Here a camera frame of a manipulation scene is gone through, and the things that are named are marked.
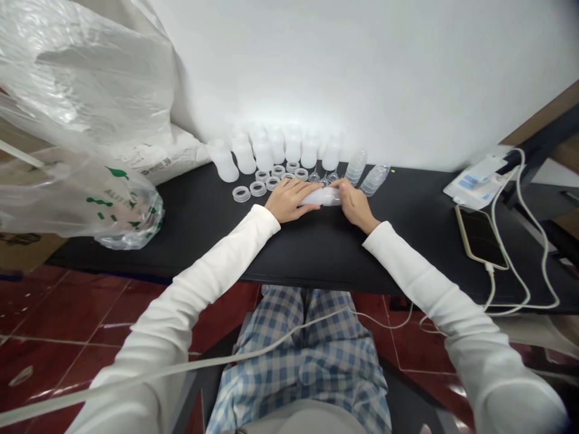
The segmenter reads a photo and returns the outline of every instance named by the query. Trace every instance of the plaid pants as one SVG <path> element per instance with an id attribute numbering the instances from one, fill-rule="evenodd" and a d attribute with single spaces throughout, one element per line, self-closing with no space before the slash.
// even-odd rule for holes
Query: plaid pants
<path id="1" fill-rule="evenodd" d="M 354 308 L 348 292 L 264 285 L 262 293 L 238 354 L 344 306 Z M 390 433 L 387 390 L 370 332 L 345 310 L 293 333 L 267 354 L 227 366 L 206 432 L 229 432 L 308 398 L 342 407 L 369 433 Z"/>

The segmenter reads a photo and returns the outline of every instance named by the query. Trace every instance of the white plastic bottle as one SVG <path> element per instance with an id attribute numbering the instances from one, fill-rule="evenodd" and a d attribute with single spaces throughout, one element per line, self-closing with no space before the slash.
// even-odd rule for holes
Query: white plastic bottle
<path id="1" fill-rule="evenodd" d="M 285 159 L 288 163 L 299 163 L 301 157 L 302 131 L 297 125 L 292 125 L 285 138 Z"/>
<path id="2" fill-rule="evenodd" d="M 305 196 L 301 205 L 337 206 L 341 205 L 340 191 L 335 188 L 321 188 Z"/>
<path id="3" fill-rule="evenodd" d="M 267 139 L 256 139 L 253 142 L 253 153 L 255 162 L 259 170 L 271 172 L 273 170 L 273 154 L 271 153 L 270 141 Z"/>
<path id="4" fill-rule="evenodd" d="M 245 131 L 234 131 L 231 135 L 233 153 L 237 158 L 237 166 L 241 173 L 251 175 L 255 173 L 256 165 L 253 158 L 253 149 Z"/>
<path id="5" fill-rule="evenodd" d="M 227 144 L 221 139 L 210 140 L 207 143 L 207 150 L 211 160 L 217 166 L 219 177 L 225 182 L 235 182 L 239 179 L 239 171 L 235 167 L 231 151 Z"/>
<path id="6" fill-rule="evenodd" d="M 346 168 L 346 178 L 348 181 L 352 183 L 353 186 L 358 184 L 360 181 L 360 177 L 362 176 L 362 172 L 364 172 L 364 168 L 366 167 L 366 161 L 368 160 L 368 152 L 366 149 L 360 149 L 357 153 L 354 154 L 350 163 L 348 163 L 348 167 Z"/>
<path id="7" fill-rule="evenodd" d="M 252 144 L 255 146 L 256 142 L 267 139 L 267 131 L 260 123 L 255 123 L 252 125 L 252 129 L 249 132 L 249 136 L 252 139 Z"/>
<path id="8" fill-rule="evenodd" d="M 320 147 L 320 136 L 315 132 L 306 134 L 302 143 L 302 166 L 311 169 L 318 162 L 318 148 Z"/>
<path id="9" fill-rule="evenodd" d="M 386 180 L 389 172 L 390 166 L 374 166 L 364 179 L 364 182 L 362 182 L 360 191 L 364 193 L 366 197 L 373 196 L 376 190 L 378 190 Z"/>
<path id="10" fill-rule="evenodd" d="M 326 145 L 326 152 L 321 161 L 321 166 L 325 171 L 332 172 L 338 167 L 340 162 L 340 152 L 342 150 L 342 141 L 338 136 L 331 136 Z"/>
<path id="11" fill-rule="evenodd" d="M 274 164 L 280 165 L 285 160 L 285 150 L 283 145 L 285 143 L 285 136 L 280 127 L 271 127 L 268 134 L 271 143 L 271 153 L 273 154 Z"/>

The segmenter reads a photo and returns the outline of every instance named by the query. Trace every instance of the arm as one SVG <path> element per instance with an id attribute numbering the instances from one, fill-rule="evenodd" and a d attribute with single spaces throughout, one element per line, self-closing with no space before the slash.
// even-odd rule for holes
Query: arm
<path id="1" fill-rule="evenodd" d="M 320 184 L 286 179 L 265 207 L 254 205 L 229 235 L 175 277 L 163 294 L 151 302 L 131 327 L 115 363 L 102 369 L 90 387 L 187 362 L 191 329 L 199 313 L 239 279 L 267 240 L 279 231 L 280 223 L 319 209 L 313 205 L 296 208 L 319 187 Z M 163 377 L 89 400 L 67 432 L 166 432 L 184 378 L 184 373 Z"/>
<path id="2" fill-rule="evenodd" d="M 342 182 L 344 213 L 368 235 L 363 246 L 404 294 L 448 335 L 445 346 L 466 390 L 479 433 L 557 432 L 565 407 L 543 379 L 525 368 L 508 336 L 457 285 L 377 221 L 359 190 Z"/>

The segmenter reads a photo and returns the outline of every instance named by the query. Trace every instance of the white cable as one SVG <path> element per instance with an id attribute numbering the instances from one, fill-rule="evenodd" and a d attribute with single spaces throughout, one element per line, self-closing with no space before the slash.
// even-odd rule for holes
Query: white cable
<path id="1" fill-rule="evenodd" d="M 493 229 L 495 231 L 497 240 L 499 242 L 499 246 L 501 247 L 501 251 L 503 252 L 505 257 L 507 258 L 507 262 L 508 262 L 510 268 L 513 270 L 515 277 L 519 280 L 521 286 L 525 290 L 525 299 L 523 300 L 523 302 L 521 304 L 489 304 L 487 302 L 487 304 L 485 304 L 486 308 L 488 308 L 489 306 L 492 306 L 492 307 L 512 307 L 512 309 L 506 310 L 505 312 L 488 313 L 489 316 L 508 315 L 510 313 L 517 312 L 518 310 L 521 310 L 524 307 L 530 307 L 533 309 L 552 309 L 553 307 L 557 307 L 560 304 L 559 297 L 555 293 L 555 290 L 553 290 L 553 286 L 551 285 L 551 282 L 549 281 L 549 277 L 547 275 L 547 269 L 546 269 L 547 265 L 546 264 L 547 264 L 547 258 L 549 256 L 549 241 L 547 240 L 547 235 L 546 235 L 543 227 L 539 224 L 537 219 L 531 213 L 531 210 L 527 207 L 527 204 L 525 203 L 525 200 L 523 199 L 523 196 L 522 196 L 521 191 L 520 191 L 520 177 L 521 177 L 521 174 L 523 173 L 523 170 L 525 169 L 525 153 L 523 152 L 522 149 L 519 149 L 519 148 L 513 148 L 511 151 L 517 151 L 520 153 L 521 163 L 520 163 L 520 166 L 518 167 L 518 173 L 517 173 L 517 179 L 516 179 L 517 197 L 520 201 L 521 206 L 526 211 L 526 213 L 529 215 L 532 222 L 539 229 L 539 231 L 541 232 L 541 235 L 543 236 L 544 249 L 543 249 L 543 258 L 541 260 L 541 271 L 543 273 L 543 279 L 545 280 L 547 288 L 549 289 L 551 295 L 553 296 L 554 302 L 552 304 L 547 305 L 547 306 L 538 306 L 538 305 L 528 304 L 529 301 L 531 300 L 531 291 L 529 291 L 529 288 L 527 287 L 527 285 L 525 284 L 525 282 L 523 281 L 523 279 L 521 278 L 521 276 L 517 272 L 516 268 L 514 267 L 513 262 L 511 261 L 511 258 L 508 255 L 507 250 L 505 249 L 505 245 L 502 241 L 501 234 L 498 230 L 498 226 L 496 225 L 496 215 L 495 215 L 496 202 L 497 202 L 499 196 L 501 195 L 503 189 L 506 187 L 507 183 L 510 181 L 510 179 L 512 178 L 512 176 L 514 174 L 514 171 L 511 171 L 511 174 L 509 175 L 507 181 L 501 186 L 501 188 L 497 192 L 495 198 L 493 199 L 490 212 L 491 212 L 492 226 L 493 226 Z"/>
<path id="2" fill-rule="evenodd" d="M 489 295 L 489 299 L 484 304 L 484 307 L 482 309 L 483 312 L 486 312 L 490 306 L 490 303 L 493 301 L 493 298 L 495 297 L 496 284 L 495 284 L 495 267 L 493 267 L 493 265 L 490 262 L 485 262 L 484 268 L 485 268 L 485 270 L 487 270 L 487 272 L 489 273 L 489 277 L 490 277 L 490 295 Z"/>
<path id="3" fill-rule="evenodd" d="M 60 410 L 74 404 L 79 404 L 85 402 L 88 399 L 96 398 L 101 395 L 110 394 L 116 392 L 121 389 L 129 388 L 132 386 L 139 385 L 141 383 L 150 382 L 152 380 L 156 380 L 161 377 L 165 377 L 167 375 L 173 375 L 182 373 L 185 371 L 197 370 L 201 368 L 207 368 L 209 366 L 215 365 L 227 365 L 228 363 L 233 362 L 240 362 L 242 360 L 251 359 L 252 357 L 261 356 L 265 353 L 268 353 L 271 350 L 274 350 L 278 345 L 280 345 L 283 341 L 285 341 L 288 337 L 290 337 L 294 332 L 304 329 L 305 327 L 309 327 L 312 324 L 317 322 L 323 321 L 324 319 L 328 319 L 334 315 L 337 315 L 340 312 L 344 312 L 348 310 L 355 315 L 362 315 L 370 318 L 372 321 L 377 323 L 379 326 L 384 327 L 385 329 L 398 329 L 408 323 L 412 316 L 412 308 L 413 304 L 410 305 L 410 312 L 408 314 L 408 318 L 400 325 L 396 325 L 394 327 L 390 327 L 388 325 L 384 325 L 376 321 L 374 318 L 364 314 L 359 313 L 352 310 L 349 306 L 345 306 L 342 309 L 337 310 L 336 312 L 332 312 L 326 316 L 322 316 L 321 318 L 317 318 L 313 321 L 307 322 L 306 324 L 302 324 L 301 326 L 294 327 L 291 329 L 284 337 L 278 339 L 273 344 L 269 345 L 268 347 L 262 348 L 261 350 L 252 351 L 251 353 L 246 354 L 236 354 L 233 356 L 227 357 L 216 357 L 214 359 L 207 359 L 207 360 L 197 360 L 195 362 L 188 362 L 188 363 L 180 363 L 178 365 L 171 365 L 166 366 L 164 368 L 160 368 L 155 372 L 150 372 L 146 374 L 141 374 L 136 377 L 127 378 L 124 380 L 117 381 L 115 383 L 102 385 L 96 387 L 94 389 L 88 389 L 80 392 L 75 392 L 70 395 L 65 395 L 58 398 L 52 398 L 46 401 L 41 401 L 35 404 L 29 404 L 27 406 L 22 406 L 20 408 L 4 412 L 0 414 L 0 427 L 4 427 L 7 425 L 12 425 L 17 422 L 21 422 L 26 419 L 30 419 L 32 417 L 40 416 L 46 413 L 50 413 L 52 411 Z"/>

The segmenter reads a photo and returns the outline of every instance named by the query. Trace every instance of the smartphone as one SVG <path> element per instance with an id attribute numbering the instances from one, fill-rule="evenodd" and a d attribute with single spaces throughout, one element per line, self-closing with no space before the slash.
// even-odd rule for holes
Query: smartphone
<path id="1" fill-rule="evenodd" d="M 495 268 L 508 270 L 507 259 L 499 246 L 489 215 L 460 205 L 456 205 L 454 209 L 457 212 L 466 256 L 482 263 L 489 262 Z"/>

